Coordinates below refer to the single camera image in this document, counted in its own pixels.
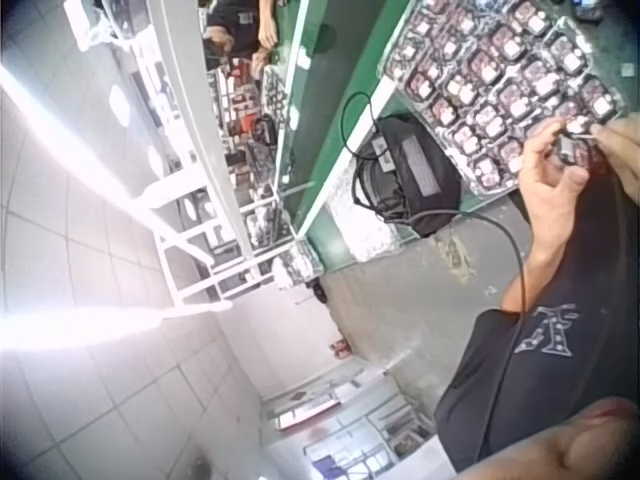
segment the red electronic part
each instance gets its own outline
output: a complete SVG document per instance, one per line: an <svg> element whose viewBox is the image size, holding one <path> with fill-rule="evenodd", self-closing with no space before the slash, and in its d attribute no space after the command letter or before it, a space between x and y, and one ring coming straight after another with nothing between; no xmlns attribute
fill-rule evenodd
<svg viewBox="0 0 640 480"><path fill-rule="evenodd" d="M433 83L422 73L417 72L409 80L407 90L412 97L419 101L425 101L433 93Z"/></svg>
<svg viewBox="0 0 640 480"><path fill-rule="evenodd" d="M431 106L431 113L443 127L448 127L458 117L455 108L444 98L439 98L434 102Z"/></svg>
<svg viewBox="0 0 640 480"><path fill-rule="evenodd" d="M460 10L455 14L453 26L463 35L471 35L476 29L476 20L473 13L467 10Z"/></svg>
<svg viewBox="0 0 640 480"><path fill-rule="evenodd" d="M531 100L515 83L507 84L498 94L498 100L515 120L521 120L533 111Z"/></svg>
<svg viewBox="0 0 640 480"><path fill-rule="evenodd" d="M491 36L491 43L498 49L500 55L510 61L516 60L525 51L522 37L516 35L506 25L502 25L496 30Z"/></svg>
<svg viewBox="0 0 640 480"><path fill-rule="evenodd" d="M476 123L490 139L498 138L506 130L506 124L493 105L487 105L475 114Z"/></svg>
<svg viewBox="0 0 640 480"><path fill-rule="evenodd" d="M478 180L478 183L480 183L480 185L482 185L486 190L492 190L499 187L502 183L500 170L498 170L495 162L488 157L481 158L474 163L473 174Z"/></svg>
<svg viewBox="0 0 640 480"><path fill-rule="evenodd" d="M522 144L515 139L510 139L498 148L498 155L502 163L509 171L516 174L522 168Z"/></svg>
<svg viewBox="0 0 640 480"><path fill-rule="evenodd" d="M424 45L425 42L421 37L418 37L417 35L407 34L399 42L397 48L402 59L407 62L411 62L416 58Z"/></svg>
<svg viewBox="0 0 640 480"><path fill-rule="evenodd" d="M464 105L471 105L478 96L478 91L473 86L473 83L462 75L452 77L445 88L449 95L457 98Z"/></svg>
<svg viewBox="0 0 640 480"><path fill-rule="evenodd" d="M473 155L480 150L480 139L466 123L454 131L452 138L465 155Z"/></svg>
<svg viewBox="0 0 640 480"><path fill-rule="evenodd" d="M569 99L562 102L553 114L567 119L566 130L569 133L586 133L589 129L589 117L575 100Z"/></svg>
<svg viewBox="0 0 640 480"><path fill-rule="evenodd" d="M540 59L529 63L522 72L524 79L542 98L554 94L560 84L560 76Z"/></svg>
<svg viewBox="0 0 640 480"><path fill-rule="evenodd" d="M433 28L432 20L422 13L416 13L410 22L411 30L420 36L426 37Z"/></svg>
<svg viewBox="0 0 640 480"><path fill-rule="evenodd" d="M502 74L502 68L489 54L477 51L469 61L469 68L485 85L491 85Z"/></svg>
<svg viewBox="0 0 640 480"><path fill-rule="evenodd" d="M442 68L431 57L425 57L422 63L418 66L418 70L425 74L426 77L433 83L437 82L442 75Z"/></svg>
<svg viewBox="0 0 640 480"><path fill-rule="evenodd" d="M579 93L591 113L599 121L608 120L615 115L616 104L613 97L598 78L589 76L584 85L580 87Z"/></svg>
<svg viewBox="0 0 640 480"><path fill-rule="evenodd" d="M513 18L535 36L542 35L551 26L547 14L531 2L522 2L514 10Z"/></svg>
<svg viewBox="0 0 640 480"><path fill-rule="evenodd" d="M436 52L440 58L449 62L455 58L462 47L462 40L452 31L441 35L435 42Z"/></svg>
<svg viewBox="0 0 640 480"><path fill-rule="evenodd" d="M424 8L429 12L439 15L447 8L447 0L424 0Z"/></svg>
<svg viewBox="0 0 640 480"><path fill-rule="evenodd" d="M553 40L549 52L569 75L575 75L587 66L584 52L565 35Z"/></svg>
<svg viewBox="0 0 640 480"><path fill-rule="evenodd" d="M403 65L403 62L397 57L392 57L391 59L389 59L384 70L387 76L393 78L396 82L402 80L405 75L405 67Z"/></svg>

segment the hand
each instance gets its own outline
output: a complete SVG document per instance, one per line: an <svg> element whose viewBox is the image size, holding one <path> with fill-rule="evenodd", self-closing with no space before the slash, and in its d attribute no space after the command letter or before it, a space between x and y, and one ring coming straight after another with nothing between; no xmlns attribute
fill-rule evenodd
<svg viewBox="0 0 640 480"><path fill-rule="evenodd" d="M278 29L272 14L260 17L258 40L260 40L260 44L268 50L273 50L273 47L278 43Z"/></svg>
<svg viewBox="0 0 640 480"><path fill-rule="evenodd" d="M557 167L546 158L565 126L561 118L540 124L524 145L520 192L531 220L533 246L538 252L563 249L575 224L576 202L589 180L587 170L577 166Z"/></svg>
<svg viewBox="0 0 640 480"><path fill-rule="evenodd" d="M591 133L620 177L624 191L640 205L640 113L612 120L606 127L593 125Z"/></svg>
<svg viewBox="0 0 640 480"><path fill-rule="evenodd" d="M256 80L262 78L264 67L266 67L268 64L269 51L260 48L260 50L254 53L253 57L251 58L251 76Z"/></svg>

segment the white tiled ceiling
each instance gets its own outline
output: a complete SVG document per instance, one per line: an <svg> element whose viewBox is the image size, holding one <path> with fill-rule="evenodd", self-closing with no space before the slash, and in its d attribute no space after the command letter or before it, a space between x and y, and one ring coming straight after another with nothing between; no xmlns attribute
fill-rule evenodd
<svg viewBox="0 0 640 480"><path fill-rule="evenodd" d="M139 193L155 179L147 148L162 144L111 48L80 53L62 0L3 9L3 66ZM108 106L114 83L132 103L128 129ZM151 233L69 178L4 93L1 113L0 308L170 306ZM175 206L160 214L179 227ZM193 279L192 260L178 257L173 268ZM25 478L184 478L195 451L216 480L261 473L260 397L211 315L101 345L3 353L0 366L3 455Z"/></svg>

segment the black bag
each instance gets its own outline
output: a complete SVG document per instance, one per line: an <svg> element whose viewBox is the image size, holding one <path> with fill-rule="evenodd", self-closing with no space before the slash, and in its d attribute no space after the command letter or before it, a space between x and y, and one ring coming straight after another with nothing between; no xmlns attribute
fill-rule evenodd
<svg viewBox="0 0 640 480"><path fill-rule="evenodd" d="M376 122L376 130L357 152L351 186L356 205L374 212L385 223L395 224L406 224L410 217L427 210L459 208L460 174L414 116L383 118ZM358 198L358 184L364 201ZM411 228L425 238L451 218L428 215L413 222Z"/></svg>

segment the black cable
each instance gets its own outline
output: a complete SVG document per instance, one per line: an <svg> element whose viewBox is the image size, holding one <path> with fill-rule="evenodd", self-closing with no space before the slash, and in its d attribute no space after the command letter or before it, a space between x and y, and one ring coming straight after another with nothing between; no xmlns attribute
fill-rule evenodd
<svg viewBox="0 0 640 480"><path fill-rule="evenodd" d="M487 410L487 414L485 416L483 427L482 427L482 437L480 438L480 444L474 456L474 461L477 463L480 460L480 457L482 455L482 449L484 448L486 437L487 437L487 434L489 433L489 426L491 425L491 420L493 418L495 406L498 401L498 396L500 395L500 390L502 389L502 384L504 383L504 378L507 374L509 362L511 361L511 357L513 356L513 352L516 348L516 344L520 338L520 334L522 333L522 328L524 325L524 316L527 313L527 301L526 301L527 290L526 290L526 284L524 279L524 262L522 261L522 257L520 257L520 248L518 248L518 242L514 238L513 234L509 231L509 229L499 221L494 220L493 218L489 218L480 213L465 212L463 210L456 210L456 209L440 208L440 209L428 210L425 212L417 213L402 223L411 227L416 220L420 220L421 218L424 218L430 215L461 215L463 217L472 218L475 220L481 220L485 223L488 223L489 225L493 225L507 237L507 240L509 240L509 243L511 244L511 248L513 249L513 253L515 254L515 257L516 257L516 263L518 264L518 272L520 273L521 304L520 304L520 313L518 317L518 323L516 325L516 329L513 334L511 343L509 344L509 348L506 353L506 358L505 358L504 364L502 365L502 371L500 372L500 376L498 377L498 381L496 382L495 389L490 397L491 401L489 404L489 409Z"/></svg>
<svg viewBox="0 0 640 480"><path fill-rule="evenodd" d="M344 145L344 148L347 150L347 152L349 152L351 155L353 155L355 158L359 160L379 160L380 157L382 157L385 153L389 151L389 147L387 147L387 149L384 150L379 155L374 155L371 157L361 155L349 148L347 135L344 131L344 117L346 116L347 108L349 107L349 105L351 105L351 103L358 97L365 97L367 99L367 105L369 106L369 115L371 115L371 120L373 121L373 127L375 128L376 133L380 132L380 129L378 128L378 123L376 122L376 116L373 114L373 105L371 103L371 95L369 95L367 92L362 92L362 91L354 92L351 95L349 95L349 97L345 100L344 105L342 107L342 114L340 115L340 122L338 126L340 129L340 137L342 139L342 145Z"/></svg>

